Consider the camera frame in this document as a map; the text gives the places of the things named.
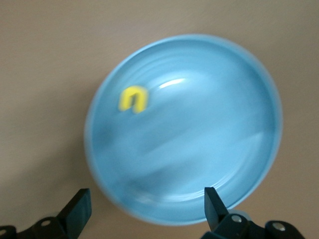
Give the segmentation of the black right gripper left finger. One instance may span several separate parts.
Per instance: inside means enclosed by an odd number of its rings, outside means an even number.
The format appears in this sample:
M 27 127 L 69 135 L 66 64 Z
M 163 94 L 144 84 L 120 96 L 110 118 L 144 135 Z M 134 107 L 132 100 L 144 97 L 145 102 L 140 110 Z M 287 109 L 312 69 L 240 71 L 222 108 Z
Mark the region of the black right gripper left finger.
M 77 239 L 92 215 L 91 193 L 80 189 L 55 217 L 46 217 L 16 234 L 17 239 Z

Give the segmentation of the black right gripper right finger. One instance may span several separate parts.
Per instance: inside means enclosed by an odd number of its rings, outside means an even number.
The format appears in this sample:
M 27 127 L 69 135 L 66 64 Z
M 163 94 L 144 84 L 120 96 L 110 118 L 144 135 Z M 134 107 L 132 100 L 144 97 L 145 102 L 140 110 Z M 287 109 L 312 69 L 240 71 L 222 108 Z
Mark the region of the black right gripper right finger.
M 263 239 L 265 229 L 239 213 L 230 213 L 213 187 L 204 189 L 204 211 L 210 227 L 204 239 Z

